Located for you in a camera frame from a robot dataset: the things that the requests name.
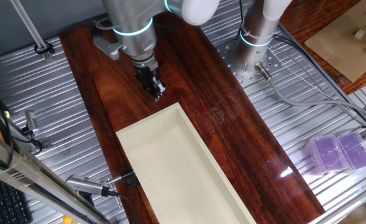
metal clamp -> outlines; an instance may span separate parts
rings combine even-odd
[[[112,58],[113,60],[119,59],[119,49],[122,48],[124,45],[120,42],[116,42],[114,44],[108,42],[103,37],[103,31],[96,28],[93,28],[91,33],[91,38],[95,44],[104,54],[108,55],[108,57]]]

metal grating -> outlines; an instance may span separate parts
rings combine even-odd
[[[0,57],[0,99],[11,118],[25,126],[25,110],[34,110],[40,126],[35,138],[50,141],[37,157],[63,180],[72,174],[112,178],[88,112],[83,104],[60,40],[49,40],[53,59],[45,61],[33,47]],[[27,195],[33,223],[63,223],[62,214]],[[119,199],[93,196],[96,208],[108,218],[128,223]]]
[[[252,1],[243,2],[245,9]],[[201,26],[221,52],[236,37],[240,24],[239,13],[238,0],[222,0],[213,18]],[[0,57],[0,98],[10,107],[12,118],[19,126],[24,125],[24,111],[35,110],[42,128],[37,137],[53,144],[51,149],[39,155],[39,159],[57,175],[63,179],[70,174],[110,177],[60,41],[58,38],[50,41],[56,49],[51,61],[44,61],[31,47]],[[348,99],[325,73],[316,71],[295,49],[275,41],[272,46],[277,57],[297,74],[281,63],[271,71],[277,87],[286,97],[295,101],[326,100],[325,95],[309,86],[311,84],[335,99]],[[249,99],[327,214],[347,205],[350,198],[366,189],[366,167],[352,174],[337,172],[313,176],[309,173],[312,169],[311,158],[301,154],[302,148],[313,136],[360,131],[358,122],[334,105],[304,108],[286,105],[262,78],[253,77],[250,81],[242,79],[245,77],[238,78],[241,78],[241,85]],[[366,104],[366,87],[350,97],[360,106]],[[366,198],[350,206],[358,207],[365,201]],[[118,206],[120,202],[114,198],[96,197],[94,202],[107,217],[127,222],[123,208]],[[30,197],[29,204],[34,223],[61,222],[61,215],[50,207]]]
[[[239,4],[238,1],[230,0],[222,1],[220,5],[223,7],[219,7],[212,21],[201,28],[222,56],[228,57],[229,51],[234,47],[234,39],[240,23]],[[275,63],[276,58],[271,52],[283,63],[279,61]],[[326,95],[329,95],[336,100],[349,100],[324,72],[317,71],[293,47],[273,40],[266,58],[272,62],[269,69],[276,86],[287,98],[303,102],[319,101],[328,100],[329,97]],[[314,168],[312,159],[301,152],[312,137],[328,134],[340,136],[351,131],[361,131],[359,126],[363,124],[351,117],[357,116],[356,114],[346,113],[336,105],[290,106],[275,95],[271,86],[261,76],[238,74],[236,77],[256,110],[327,211],[325,215],[335,216],[331,222],[338,221],[350,210],[366,201],[364,197],[355,203],[349,202],[351,198],[366,190],[366,167],[351,174],[333,172],[323,176],[312,175],[310,173]],[[315,90],[313,86],[318,90],[322,89],[326,95]],[[366,104],[366,87],[355,95],[358,96],[358,100],[351,97],[355,103],[359,106]],[[343,206],[348,209],[333,213]]]

wooden table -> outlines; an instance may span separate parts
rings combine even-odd
[[[162,14],[155,23],[172,19]],[[168,85],[157,103],[134,79],[130,58],[111,60],[94,46],[90,30],[79,27],[60,39],[114,177],[130,167],[115,132],[179,102],[257,223],[307,223],[324,213],[200,28],[157,29],[155,55]],[[117,188],[132,200],[137,223],[157,223],[141,187]]]
[[[337,19],[359,1],[293,0],[282,16],[281,23],[304,46],[306,40]],[[304,48],[346,94],[349,95],[366,86],[366,73],[352,83],[311,49],[305,46]]]

purple container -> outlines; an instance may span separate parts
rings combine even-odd
[[[337,141],[351,170],[366,166],[366,144],[360,134],[349,133]]]
[[[314,157],[315,170],[313,173],[315,174],[344,170],[348,167],[334,135],[312,138],[305,150]]]

black keyboard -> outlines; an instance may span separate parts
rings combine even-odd
[[[31,222],[24,194],[0,180],[0,224]]]

